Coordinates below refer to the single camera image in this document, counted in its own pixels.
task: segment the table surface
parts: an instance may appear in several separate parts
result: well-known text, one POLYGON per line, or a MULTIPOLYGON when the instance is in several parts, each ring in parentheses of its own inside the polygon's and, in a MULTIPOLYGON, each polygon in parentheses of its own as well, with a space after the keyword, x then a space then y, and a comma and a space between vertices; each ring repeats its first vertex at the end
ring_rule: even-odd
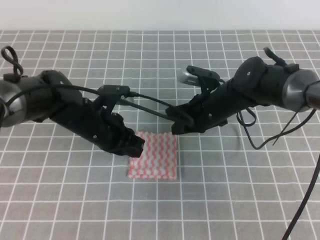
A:
MULTIPOLYGON (((320 31, 1 31, 26 75, 55 69, 74 85, 128 85, 171 104, 199 89, 176 82, 188 65, 228 80, 243 60, 287 62, 320 74, 320 31)), ((12 71, 1 60, 0 73, 12 71)), ((137 100, 164 111, 163 106, 137 100)), ((172 123, 121 106, 134 130, 168 132, 172 123)), ((281 131, 292 112, 256 107, 255 143, 281 131)), ((292 126, 308 112, 300 113, 292 126)), ((178 179, 131 180, 128 157, 105 153, 46 120, 0 132, 0 240, 276 240, 309 185, 320 152, 320 119, 254 150, 236 118, 178 137, 178 179)), ((320 186, 296 225, 294 240, 320 239, 320 186)))

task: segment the cloth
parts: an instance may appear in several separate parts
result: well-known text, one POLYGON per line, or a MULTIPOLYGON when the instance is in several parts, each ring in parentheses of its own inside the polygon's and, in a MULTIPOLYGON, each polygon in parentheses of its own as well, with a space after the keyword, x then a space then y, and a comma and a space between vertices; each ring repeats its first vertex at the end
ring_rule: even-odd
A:
POLYGON ((130 157, 128 178, 131 179, 176 179, 177 137, 171 132, 152 133, 138 131, 145 140, 139 158, 130 157))

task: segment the grid mat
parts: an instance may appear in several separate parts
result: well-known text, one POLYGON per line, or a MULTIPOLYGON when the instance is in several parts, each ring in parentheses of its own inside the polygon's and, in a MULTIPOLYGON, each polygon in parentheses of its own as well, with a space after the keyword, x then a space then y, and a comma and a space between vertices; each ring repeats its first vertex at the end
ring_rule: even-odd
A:
MULTIPOLYGON (((176 82, 194 65, 228 80, 243 60, 269 46, 320 74, 320 31, 1 31, 26 75, 55 69, 74 85, 128 85, 171 104, 199 89, 176 82)), ((12 71, 1 60, 0 74, 12 71)), ((95 97, 84 94, 90 99, 95 97)), ((164 111, 144 99, 137 103, 164 111)), ((172 123, 121 106, 134 130, 170 131, 172 123)), ((255 143, 281 131, 292 112, 256 107, 255 143)), ((308 112, 298 114, 296 126, 308 112)), ((277 240, 309 185, 320 152, 320 118, 253 150, 235 117, 178 137, 178 179, 131 180, 128 158, 105 153, 47 120, 0 132, 0 240, 277 240)), ((320 239, 320 185, 291 235, 320 239)))

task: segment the robotic hand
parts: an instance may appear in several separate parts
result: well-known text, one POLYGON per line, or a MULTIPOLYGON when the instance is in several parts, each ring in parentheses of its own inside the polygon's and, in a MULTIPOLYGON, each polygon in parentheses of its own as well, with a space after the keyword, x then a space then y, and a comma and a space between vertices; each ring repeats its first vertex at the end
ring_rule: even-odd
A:
MULTIPOLYGON (((172 133, 204 133, 207 129, 223 126, 227 118, 236 114, 239 123, 249 138, 253 148, 260 149, 267 142, 292 133, 302 127, 320 109, 320 81, 317 75, 298 64, 286 62, 276 56, 269 48, 266 55, 275 61, 267 65, 256 56, 247 59, 238 68, 234 77, 225 82, 213 71, 188 66, 181 72, 178 80, 201 88, 188 103, 173 106, 150 96, 131 92, 128 86, 104 85, 98 90, 74 86, 60 72, 46 70, 38 76, 24 76, 14 49, 6 46, 1 50, 3 58, 13 65, 13 73, 3 75, 0 81, 0 127, 10 127, 26 121, 42 122, 51 119, 75 134, 97 145, 102 150, 116 155, 139 157, 143 151, 144 140, 125 127, 124 119, 113 113, 115 105, 129 105, 161 118, 174 121, 172 133), (80 91, 98 95, 91 101, 80 91), (126 98, 140 97, 166 105, 166 115, 132 103, 126 98), (247 127, 256 122, 256 115, 250 107, 275 105, 295 112, 313 110, 296 127, 267 139, 256 147, 247 127), (241 111, 247 110, 254 118, 245 123, 241 111)), ((288 227, 283 239, 289 237, 313 190, 320 172, 320 160, 305 197, 288 227)))

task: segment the white grid line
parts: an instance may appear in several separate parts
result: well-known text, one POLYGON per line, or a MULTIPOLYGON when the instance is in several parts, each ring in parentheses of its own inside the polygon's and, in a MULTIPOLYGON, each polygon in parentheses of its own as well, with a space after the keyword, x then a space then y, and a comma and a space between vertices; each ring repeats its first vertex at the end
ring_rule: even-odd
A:
MULTIPOLYGON (((81 31, 80 31, 80 33, 78 35, 77 47, 79 45, 80 36, 81 36, 81 31)), ((74 52, 73 60, 71 62, 71 67, 73 66, 75 56, 76 56, 76 52, 74 52)), ((70 145, 70 149, 69 149, 69 153, 68 153, 68 158, 67 158, 66 165, 65 165, 66 168, 65 168, 64 173, 63 173, 63 179, 62 179, 62 184, 61 184, 61 188, 60 188, 60 192, 59 192, 58 202, 56 204, 56 209, 55 209, 55 213, 54 213, 54 220, 53 220, 53 223, 52 223, 49 240, 52 240, 53 234, 54 234, 54 230, 55 230, 55 223, 57 221, 57 215, 58 215, 58 210, 59 210, 59 206, 60 206, 60 200, 61 200, 62 191, 63 191, 63 188, 64 188, 64 183, 65 183, 67 170, 68 170, 67 166, 69 165, 69 161, 70 161, 70 157, 71 157, 71 150, 72 150, 72 146, 73 146, 74 139, 75 139, 74 136, 75 136, 75 134, 73 133, 73 137, 72 137, 72 140, 71 140, 71 145, 70 145)))
MULTIPOLYGON (((175 44, 175 38, 173 38, 173 58, 174 58, 174 68, 176 68, 176 44, 175 44)), ((174 84, 175 84, 175 104, 178 105, 178 88, 177 88, 177 72, 174 71, 174 84)), ((177 137, 177 147, 178 150, 180 150, 180 138, 177 137)), ((180 190, 180 210, 181 210, 181 235, 182 240, 185 240, 185 224, 184 224, 184 207, 183 207, 183 194, 182 194, 182 175, 181 175, 181 154, 180 151, 178 151, 178 159, 179 159, 179 190, 180 190)))
MULTIPOLYGON (((221 137, 221 129, 218 126, 218 130, 219 130, 219 135, 220 135, 220 144, 221 144, 221 151, 222 151, 222 158, 223 158, 223 165, 224 165, 224 172, 225 172, 225 176, 226 176, 226 181, 227 181, 227 188, 228 188, 228 194, 229 194, 229 199, 231 201, 231 191, 230 191, 230 182, 229 182, 229 178, 228 178, 228 172, 227 172, 227 164, 226 164, 226 157, 225 157, 225 152, 224 152, 224 146, 223 146, 223 142, 222 142, 222 137, 221 137)), ((232 221, 233 221, 233 228, 234 228, 234 234, 235 234, 235 240, 238 240, 238 233, 237 233, 237 226, 236 226, 236 218, 235 218, 235 211, 234 211, 234 206, 232 203, 230 203, 230 207, 231 207, 231 213, 232 213, 232 221)))
MULTIPOLYGON (((95 48, 96 37, 97 37, 97 32, 95 32, 95 34, 94 34, 92 51, 91 51, 91 57, 92 57, 93 50, 94 50, 94 48, 95 48)), ((86 83, 87 83, 87 80, 88 80, 88 75, 89 75, 89 69, 88 69, 87 74, 86 74, 84 86, 86 86, 86 83)), ((84 193, 83 193, 83 198, 82 198, 82 204, 81 204, 81 211, 80 211, 79 220, 82 219, 82 215, 83 215, 83 212, 84 212, 85 197, 86 197, 86 193, 87 193, 87 186, 88 186, 89 175, 90 175, 90 171, 91 171, 91 163, 92 163, 92 156, 93 156, 93 153, 94 153, 94 152, 93 152, 94 147, 95 147, 95 145, 92 144, 92 149, 91 149, 91 154, 90 154, 90 160, 89 160, 89 166, 88 166, 88 172, 87 172, 87 174, 86 174, 86 184, 84 185, 84 193)), ((77 227, 76 237, 75 237, 76 240, 78 240, 78 238, 79 238, 80 227, 81 227, 81 222, 79 222, 78 227, 77 227)))
MULTIPOLYGON (((143 42, 144 42, 144 36, 142 35, 142 39, 141 39, 141 49, 143 47, 143 42)), ((141 68, 142 68, 142 53, 143 51, 141 51, 141 61, 140 61, 140 73, 139 73, 139 93, 140 93, 140 86, 141 86, 141 68)), ((136 130, 139 130, 139 125, 138 125, 138 120, 139 120, 139 109, 137 111, 136 114, 136 130)), ((133 220, 133 214, 134 214, 134 198, 135 198, 135 182, 136 179, 134 178, 132 181, 132 198, 131 198, 131 214, 130 214, 130 233, 129 233, 129 240, 132 239, 132 220, 133 220)))
MULTIPOLYGON (((107 66, 108 66, 108 61, 109 61, 109 53, 110 53, 110 51, 108 52, 107 57, 106 57, 103 84, 105 84, 105 80, 106 80, 107 66)), ((112 156, 111 173, 110 173, 110 180, 109 180, 110 182, 112 181, 112 175, 113 175, 113 172, 114 172, 114 165, 115 165, 115 155, 112 156)), ((109 187, 108 187, 108 197, 107 197, 108 202, 107 202, 106 208, 105 208, 105 219, 104 219, 105 222, 104 222, 104 226, 103 226, 103 238, 102 238, 103 240, 106 239, 106 234, 107 234, 107 221, 108 221, 110 193, 111 193, 111 184, 109 184, 109 187)))

